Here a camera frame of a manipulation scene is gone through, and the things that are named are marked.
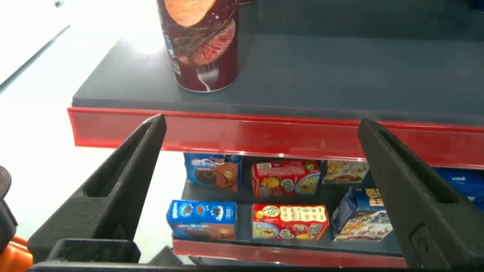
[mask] orange object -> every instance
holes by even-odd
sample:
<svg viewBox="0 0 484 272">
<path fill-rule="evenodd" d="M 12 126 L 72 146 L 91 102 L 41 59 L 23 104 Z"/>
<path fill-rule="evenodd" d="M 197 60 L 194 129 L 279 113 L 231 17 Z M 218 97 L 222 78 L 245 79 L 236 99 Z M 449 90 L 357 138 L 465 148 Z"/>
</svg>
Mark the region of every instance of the orange object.
<svg viewBox="0 0 484 272">
<path fill-rule="evenodd" d="M 0 272 L 24 272 L 33 264 L 27 241 L 15 236 L 0 253 Z"/>
</svg>

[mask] cylindrical can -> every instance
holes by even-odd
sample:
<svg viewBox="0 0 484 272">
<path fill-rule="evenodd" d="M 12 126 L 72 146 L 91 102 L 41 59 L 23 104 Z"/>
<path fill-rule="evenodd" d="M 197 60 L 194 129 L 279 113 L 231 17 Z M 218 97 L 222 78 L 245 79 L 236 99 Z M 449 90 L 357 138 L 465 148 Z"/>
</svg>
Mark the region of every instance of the cylindrical can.
<svg viewBox="0 0 484 272">
<path fill-rule="evenodd" d="M 229 86 L 237 77 L 237 0 L 158 0 L 158 9 L 177 83 L 196 92 Z"/>
</svg>

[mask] blue box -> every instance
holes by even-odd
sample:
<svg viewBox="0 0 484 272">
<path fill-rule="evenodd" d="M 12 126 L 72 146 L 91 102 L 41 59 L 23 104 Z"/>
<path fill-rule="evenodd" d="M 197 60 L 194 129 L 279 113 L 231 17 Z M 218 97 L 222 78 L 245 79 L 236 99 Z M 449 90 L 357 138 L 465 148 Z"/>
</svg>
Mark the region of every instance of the blue box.
<svg viewBox="0 0 484 272">
<path fill-rule="evenodd" d="M 166 220 L 173 235 L 184 239 L 235 239 L 237 204 L 173 200 Z"/>
<path fill-rule="evenodd" d="M 377 188 L 351 187 L 330 222 L 334 241 L 381 241 L 393 228 Z"/>
<path fill-rule="evenodd" d="M 472 170 L 435 168 L 456 190 L 484 211 L 484 179 Z"/>
<path fill-rule="evenodd" d="M 237 192 L 242 156 L 185 153 L 187 181 Z"/>
</svg>

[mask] white floor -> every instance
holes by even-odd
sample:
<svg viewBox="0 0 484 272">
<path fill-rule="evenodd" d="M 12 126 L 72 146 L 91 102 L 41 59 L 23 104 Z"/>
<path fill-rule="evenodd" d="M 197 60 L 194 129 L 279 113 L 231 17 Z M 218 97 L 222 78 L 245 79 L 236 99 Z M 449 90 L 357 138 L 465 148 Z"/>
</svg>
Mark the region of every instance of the white floor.
<svg viewBox="0 0 484 272">
<path fill-rule="evenodd" d="M 154 2 L 147 5 L 156 13 Z M 0 87 L 0 165 L 13 177 L 5 200 L 19 223 L 17 234 L 27 238 L 113 152 L 75 147 L 67 108 L 119 38 L 120 28 L 129 23 L 123 17 L 129 2 L 72 4 L 71 27 Z M 130 14 L 128 19 L 135 19 L 132 15 L 137 13 Z M 162 152 L 135 237 L 141 262 L 172 244 L 165 215 L 169 202 L 181 196 L 185 179 L 183 155 Z"/>
</svg>

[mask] snack box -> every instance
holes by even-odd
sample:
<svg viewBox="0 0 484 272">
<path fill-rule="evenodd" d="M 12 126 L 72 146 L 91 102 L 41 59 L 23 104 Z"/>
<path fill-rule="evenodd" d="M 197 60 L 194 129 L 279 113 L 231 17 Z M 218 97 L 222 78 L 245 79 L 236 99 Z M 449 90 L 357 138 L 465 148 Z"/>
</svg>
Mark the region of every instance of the snack box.
<svg viewBox="0 0 484 272">
<path fill-rule="evenodd" d="M 319 240 L 328 225 L 323 205 L 253 205 L 254 239 Z"/>
<path fill-rule="evenodd" d="M 368 172 L 366 162 L 329 160 L 322 163 L 323 183 L 361 182 Z"/>
<path fill-rule="evenodd" d="M 475 171 L 435 168 L 456 190 L 484 211 L 484 179 Z"/>
<path fill-rule="evenodd" d="M 377 188 L 349 188 L 330 225 L 334 241 L 381 241 L 393 230 Z"/>
<path fill-rule="evenodd" d="M 185 239 L 235 239 L 235 202 L 173 200 L 166 220 Z"/>
<path fill-rule="evenodd" d="M 241 177 L 241 156 L 185 153 L 188 182 L 237 192 Z"/>
<path fill-rule="evenodd" d="M 321 169 L 315 160 L 260 162 L 252 165 L 255 196 L 314 194 Z"/>
</svg>

